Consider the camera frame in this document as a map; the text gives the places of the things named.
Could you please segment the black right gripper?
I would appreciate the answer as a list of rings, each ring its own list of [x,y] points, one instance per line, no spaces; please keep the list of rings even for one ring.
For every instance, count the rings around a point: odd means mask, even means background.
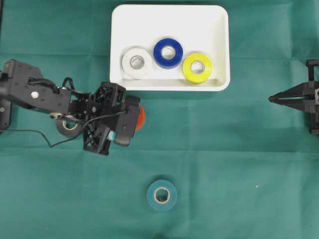
[[[271,103],[287,106],[299,111],[310,111],[310,134],[319,134],[319,82],[315,80],[314,68],[319,66],[318,59],[306,61],[308,68],[308,83],[301,83],[286,91],[279,92],[269,97]],[[305,99],[283,99],[309,96]]]

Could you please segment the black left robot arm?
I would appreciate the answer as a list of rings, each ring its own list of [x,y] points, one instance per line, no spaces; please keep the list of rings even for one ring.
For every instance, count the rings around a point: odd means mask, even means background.
[[[66,77],[62,86],[43,77],[39,68],[11,59],[0,72],[0,106],[16,104],[48,114],[56,122],[64,142],[79,136],[84,150],[109,153],[111,142],[127,146],[134,134],[138,106],[126,97],[125,88],[101,82],[94,93],[75,90]]]

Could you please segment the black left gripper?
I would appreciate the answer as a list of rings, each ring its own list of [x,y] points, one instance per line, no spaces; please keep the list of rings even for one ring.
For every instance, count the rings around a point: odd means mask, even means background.
[[[122,102],[125,88],[115,83],[102,82],[94,94],[76,93],[75,115],[82,120],[81,131],[70,138],[83,135],[83,148],[97,154],[109,154],[109,147],[115,140],[115,127],[121,112],[115,109]]]

